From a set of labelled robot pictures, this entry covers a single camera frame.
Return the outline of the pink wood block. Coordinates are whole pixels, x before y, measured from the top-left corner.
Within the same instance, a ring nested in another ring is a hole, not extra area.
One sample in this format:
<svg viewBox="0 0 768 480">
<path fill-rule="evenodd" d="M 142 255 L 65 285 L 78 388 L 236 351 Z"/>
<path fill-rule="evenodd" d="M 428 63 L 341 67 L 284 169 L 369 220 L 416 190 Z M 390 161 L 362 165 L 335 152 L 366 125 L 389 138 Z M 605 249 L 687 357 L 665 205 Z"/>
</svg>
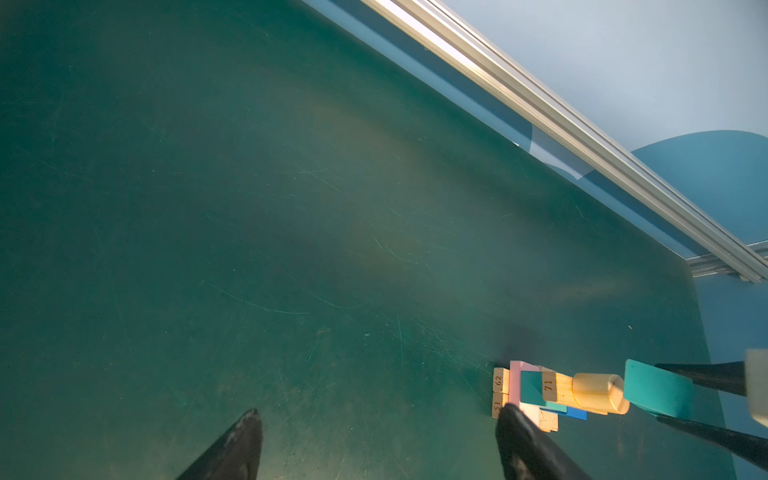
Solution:
<svg viewBox="0 0 768 480">
<path fill-rule="evenodd" d="M 540 368 L 525 361 L 512 360 L 509 366 L 509 402 L 519 405 L 520 395 L 520 376 L 524 371 L 539 372 Z"/>
</svg>

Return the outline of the small teal block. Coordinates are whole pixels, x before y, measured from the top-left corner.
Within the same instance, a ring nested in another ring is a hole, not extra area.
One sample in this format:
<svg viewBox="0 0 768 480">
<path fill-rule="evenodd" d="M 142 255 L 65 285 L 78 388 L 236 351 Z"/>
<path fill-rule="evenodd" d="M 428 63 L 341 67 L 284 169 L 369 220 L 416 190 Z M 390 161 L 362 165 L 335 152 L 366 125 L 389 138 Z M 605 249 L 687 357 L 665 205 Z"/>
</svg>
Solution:
<svg viewBox="0 0 768 480">
<path fill-rule="evenodd" d="M 520 400 L 523 403 L 536 405 L 549 411 L 566 413 L 568 407 L 556 402 L 547 401 L 543 397 L 541 371 L 522 371 L 520 374 Z"/>
</svg>

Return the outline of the long natural wood block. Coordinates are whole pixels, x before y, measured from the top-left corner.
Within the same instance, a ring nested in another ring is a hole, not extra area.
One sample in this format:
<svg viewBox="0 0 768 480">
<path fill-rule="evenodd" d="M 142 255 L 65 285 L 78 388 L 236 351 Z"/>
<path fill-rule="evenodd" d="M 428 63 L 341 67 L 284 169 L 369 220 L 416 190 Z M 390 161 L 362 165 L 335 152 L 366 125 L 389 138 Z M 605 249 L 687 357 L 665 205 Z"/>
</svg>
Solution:
<svg viewBox="0 0 768 480">
<path fill-rule="evenodd" d="M 542 398 L 546 402 L 557 403 L 590 413 L 606 415 L 606 412 L 588 408 L 579 404 L 573 392 L 573 378 L 551 370 L 541 372 Z"/>
</svg>

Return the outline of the teal house-shaped block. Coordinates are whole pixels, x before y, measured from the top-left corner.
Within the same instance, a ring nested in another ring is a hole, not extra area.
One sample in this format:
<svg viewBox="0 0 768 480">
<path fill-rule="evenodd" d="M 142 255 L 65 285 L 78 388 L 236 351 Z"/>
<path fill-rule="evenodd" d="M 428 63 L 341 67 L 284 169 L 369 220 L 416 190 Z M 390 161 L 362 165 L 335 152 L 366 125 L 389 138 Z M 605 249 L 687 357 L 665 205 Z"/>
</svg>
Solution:
<svg viewBox="0 0 768 480">
<path fill-rule="evenodd" d="M 691 379 L 636 360 L 625 362 L 624 398 L 654 415 L 688 420 L 693 410 Z"/>
</svg>

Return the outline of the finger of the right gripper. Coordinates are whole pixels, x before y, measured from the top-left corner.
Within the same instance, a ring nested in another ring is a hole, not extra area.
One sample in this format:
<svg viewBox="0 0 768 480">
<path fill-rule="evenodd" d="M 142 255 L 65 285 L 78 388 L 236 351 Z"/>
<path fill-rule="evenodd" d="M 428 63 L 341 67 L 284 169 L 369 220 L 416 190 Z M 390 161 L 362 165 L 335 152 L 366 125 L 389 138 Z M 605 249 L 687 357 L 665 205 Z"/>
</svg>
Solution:
<svg viewBox="0 0 768 480">
<path fill-rule="evenodd" d="M 767 439 L 692 420 L 657 415 L 659 423 L 719 446 L 758 468 L 767 470 Z"/>
<path fill-rule="evenodd" d="M 747 395 L 744 361 L 719 364 L 657 363 L 655 367 L 686 377 L 705 388 L 739 396 Z"/>
</svg>

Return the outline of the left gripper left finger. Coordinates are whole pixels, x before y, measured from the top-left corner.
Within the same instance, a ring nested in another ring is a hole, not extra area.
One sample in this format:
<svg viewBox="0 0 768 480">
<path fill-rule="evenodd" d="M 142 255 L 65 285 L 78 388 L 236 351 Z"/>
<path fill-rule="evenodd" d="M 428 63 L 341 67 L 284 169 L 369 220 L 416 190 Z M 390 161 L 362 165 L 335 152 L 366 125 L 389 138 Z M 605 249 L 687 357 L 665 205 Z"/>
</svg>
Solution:
<svg viewBox="0 0 768 480">
<path fill-rule="evenodd" d="M 178 477 L 178 480 L 255 480 L 261 460 L 263 425 L 247 410 Z"/>
</svg>

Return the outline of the small wood cylinder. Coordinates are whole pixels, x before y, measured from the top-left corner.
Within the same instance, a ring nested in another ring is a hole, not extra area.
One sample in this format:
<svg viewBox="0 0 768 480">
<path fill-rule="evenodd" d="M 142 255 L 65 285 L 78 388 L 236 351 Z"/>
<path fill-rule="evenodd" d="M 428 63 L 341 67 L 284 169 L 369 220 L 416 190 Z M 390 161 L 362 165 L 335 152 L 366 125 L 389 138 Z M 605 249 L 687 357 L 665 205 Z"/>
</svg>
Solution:
<svg viewBox="0 0 768 480">
<path fill-rule="evenodd" d="M 630 408 L 624 396 L 624 381 L 619 375 L 578 373 L 572 380 L 572 392 L 583 410 L 624 415 Z"/>
</svg>

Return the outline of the blue cube block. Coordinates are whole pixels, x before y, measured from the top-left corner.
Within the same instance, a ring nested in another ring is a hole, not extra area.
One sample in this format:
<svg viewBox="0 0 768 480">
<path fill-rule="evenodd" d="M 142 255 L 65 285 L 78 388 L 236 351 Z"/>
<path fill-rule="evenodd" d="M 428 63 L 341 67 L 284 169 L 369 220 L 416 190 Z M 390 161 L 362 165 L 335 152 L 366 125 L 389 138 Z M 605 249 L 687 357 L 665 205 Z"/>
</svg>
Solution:
<svg viewBox="0 0 768 480">
<path fill-rule="evenodd" d="M 587 411 L 577 409 L 577 408 L 572 408 L 572 407 L 565 407 L 564 409 L 560 409 L 560 410 L 555 410 L 554 408 L 542 407 L 541 410 L 555 413 L 561 416 L 566 416 L 568 418 L 583 420 L 583 421 L 586 421 L 588 419 Z"/>
</svg>

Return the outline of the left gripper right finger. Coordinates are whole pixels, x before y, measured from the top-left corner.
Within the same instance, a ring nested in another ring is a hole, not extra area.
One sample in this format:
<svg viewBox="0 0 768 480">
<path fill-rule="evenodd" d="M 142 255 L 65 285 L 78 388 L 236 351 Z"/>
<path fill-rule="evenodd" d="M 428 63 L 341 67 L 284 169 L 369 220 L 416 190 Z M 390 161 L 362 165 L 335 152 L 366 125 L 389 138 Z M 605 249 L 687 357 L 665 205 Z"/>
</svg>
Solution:
<svg viewBox="0 0 768 480">
<path fill-rule="evenodd" d="M 495 438 L 504 478 L 590 479 L 590 476 L 512 403 L 500 411 Z"/>
</svg>

